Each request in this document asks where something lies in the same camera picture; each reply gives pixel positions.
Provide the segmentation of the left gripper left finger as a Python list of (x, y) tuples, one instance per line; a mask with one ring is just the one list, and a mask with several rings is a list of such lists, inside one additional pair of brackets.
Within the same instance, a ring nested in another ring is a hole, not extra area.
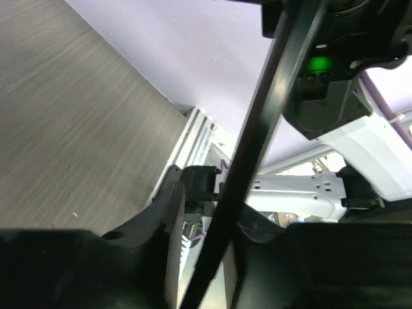
[(153, 202), (98, 236), (2, 229), (2, 308), (175, 308), (184, 186), (171, 166)]

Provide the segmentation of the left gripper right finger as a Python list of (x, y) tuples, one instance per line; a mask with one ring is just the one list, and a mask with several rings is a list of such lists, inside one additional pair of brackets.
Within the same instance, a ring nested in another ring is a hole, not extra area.
[(245, 207), (232, 247), (232, 308), (411, 307), (409, 224), (281, 228)]

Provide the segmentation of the lavender folding umbrella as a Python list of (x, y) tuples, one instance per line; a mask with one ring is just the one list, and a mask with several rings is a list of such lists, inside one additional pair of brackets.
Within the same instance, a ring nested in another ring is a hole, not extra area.
[(198, 308), (216, 275), (327, 5), (327, 1), (291, 1), (279, 15), (224, 190), (181, 308)]

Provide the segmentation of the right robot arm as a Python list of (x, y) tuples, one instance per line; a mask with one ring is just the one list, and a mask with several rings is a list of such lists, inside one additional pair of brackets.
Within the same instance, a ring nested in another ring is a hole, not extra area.
[(319, 176), (260, 176), (247, 203), (277, 223), (411, 210), (411, 151), (368, 102), (366, 69), (409, 55), (410, 1), (330, 1), (284, 106), (285, 120), (348, 162)]

